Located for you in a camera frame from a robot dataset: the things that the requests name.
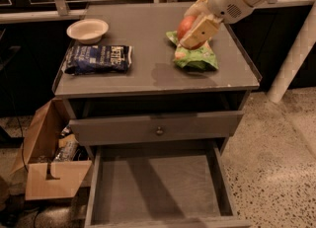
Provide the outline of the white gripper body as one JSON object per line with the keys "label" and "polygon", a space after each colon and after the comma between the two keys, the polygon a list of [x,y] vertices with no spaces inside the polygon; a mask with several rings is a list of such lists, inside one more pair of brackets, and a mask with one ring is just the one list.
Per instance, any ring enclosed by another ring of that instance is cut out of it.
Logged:
{"label": "white gripper body", "polygon": [[207,7],[226,24],[235,24],[253,12],[247,0],[208,0]]}

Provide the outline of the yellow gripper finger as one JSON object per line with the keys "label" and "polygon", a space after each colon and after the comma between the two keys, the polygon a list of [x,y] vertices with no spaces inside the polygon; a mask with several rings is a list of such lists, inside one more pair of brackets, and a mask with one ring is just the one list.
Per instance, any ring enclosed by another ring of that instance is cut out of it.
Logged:
{"label": "yellow gripper finger", "polygon": [[220,24],[221,20],[214,15],[197,17],[193,26],[180,40],[180,45],[192,48],[201,42],[207,41],[218,32]]}
{"label": "yellow gripper finger", "polygon": [[184,14],[185,17],[193,16],[198,17],[200,15],[209,15],[208,0],[197,0]]}

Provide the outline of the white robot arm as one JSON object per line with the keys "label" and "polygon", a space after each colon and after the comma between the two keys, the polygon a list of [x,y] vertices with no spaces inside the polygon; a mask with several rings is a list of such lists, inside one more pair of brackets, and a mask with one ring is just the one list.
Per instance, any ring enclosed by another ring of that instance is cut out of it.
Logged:
{"label": "white robot arm", "polygon": [[185,16],[193,24],[180,35],[180,44],[193,49],[212,38],[222,24],[233,28],[236,36],[249,41],[254,33],[266,35],[271,46],[284,56],[268,90],[268,98],[278,103],[303,65],[316,40],[315,9],[307,8],[302,16],[298,7],[277,5],[279,0],[197,0]]}

